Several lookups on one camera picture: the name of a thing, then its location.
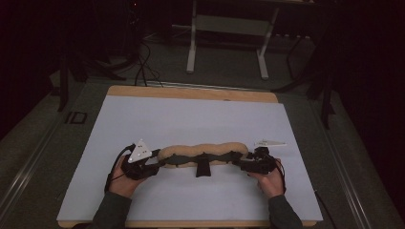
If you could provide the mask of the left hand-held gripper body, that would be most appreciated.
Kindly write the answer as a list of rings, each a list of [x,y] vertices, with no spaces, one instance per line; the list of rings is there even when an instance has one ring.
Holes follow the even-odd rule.
[[[131,153],[124,158],[121,164],[121,170],[124,174],[133,180],[140,180],[155,176],[158,169],[149,168],[147,161],[151,158],[151,150],[146,143],[140,139],[135,146],[130,147]]]

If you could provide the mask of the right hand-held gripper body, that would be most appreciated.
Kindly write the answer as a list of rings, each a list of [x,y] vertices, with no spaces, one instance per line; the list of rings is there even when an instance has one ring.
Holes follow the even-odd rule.
[[[275,146],[286,146],[286,143],[266,139],[256,142],[252,152],[256,154],[256,159],[243,160],[245,166],[241,170],[262,175],[271,173],[277,168],[276,158],[270,154],[270,148]]]

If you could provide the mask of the tan elongated object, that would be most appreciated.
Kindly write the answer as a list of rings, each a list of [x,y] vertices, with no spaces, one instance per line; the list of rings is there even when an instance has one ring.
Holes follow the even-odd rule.
[[[247,158],[249,151],[244,143],[174,145],[158,152],[158,161],[166,168],[195,167],[196,177],[210,177],[211,165],[222,165]]]

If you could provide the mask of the person's right hand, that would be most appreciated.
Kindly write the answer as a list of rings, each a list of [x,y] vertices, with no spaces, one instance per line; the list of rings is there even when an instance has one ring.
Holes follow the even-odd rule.
[[[250,177],[257,179],[258,186],[268,198],[275,198],[285,193],[285,182],[282,174],[282,163],[276,159],[277,168],[267,175],[248,173]]]

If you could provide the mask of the person's left hand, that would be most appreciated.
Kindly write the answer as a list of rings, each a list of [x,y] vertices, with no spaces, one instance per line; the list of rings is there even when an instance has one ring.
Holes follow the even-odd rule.
[[[121,170],[121,164],[123,161],[124,157],[122,156],[113,171],[108,191],[125,198],[131,198],[136,189],[141,185],[143,181],[145,181],[145,178],[140,180],[133,180],[131,178],[128,178]]]

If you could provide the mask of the white table mat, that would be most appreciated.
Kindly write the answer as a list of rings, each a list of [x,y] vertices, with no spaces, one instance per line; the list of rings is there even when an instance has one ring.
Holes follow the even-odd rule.
[[[152,150],[225,142],[254,149],[266,142],[285,168],[286,198],[296,214],[308,221],[323,218],[283,105],[109,95],[64,197],[60,224],[92,219],[118,153],[139,140]],[[162,168],[138,187],[128,219],[267,223],[268,210],[255,179],[234,165],[214,165],[208,177],[197,177],[194,168]]]

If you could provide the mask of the black floor bracket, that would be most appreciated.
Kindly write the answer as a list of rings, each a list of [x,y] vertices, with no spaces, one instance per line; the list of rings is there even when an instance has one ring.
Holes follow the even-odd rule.
[[[69,112],[65,119],[65,124],[84,124],[88,114],[82,112]]]

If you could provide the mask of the white metal table frame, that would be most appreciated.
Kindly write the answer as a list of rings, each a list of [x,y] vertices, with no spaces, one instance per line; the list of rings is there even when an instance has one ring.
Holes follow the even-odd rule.
[[[197,52],[197,43],[196,43],[197,31],[226,32],[243,35],[262,36],[264,38],[262,47],[256,50],[256,56],[261,78],[263,80],[268,80],[269,75],[266,67],[265,54],[280,9],[278,7],[274,8],[272,10],[270,19],[268,21],[263,21],[263,20],[252,20],[252,19],[198,14],[197,7],[198,7],[198,0],[193,0],[192,18],[191,18],[191,38],[187,58],[186,72],[187,73],[194,72],[196,52]]]

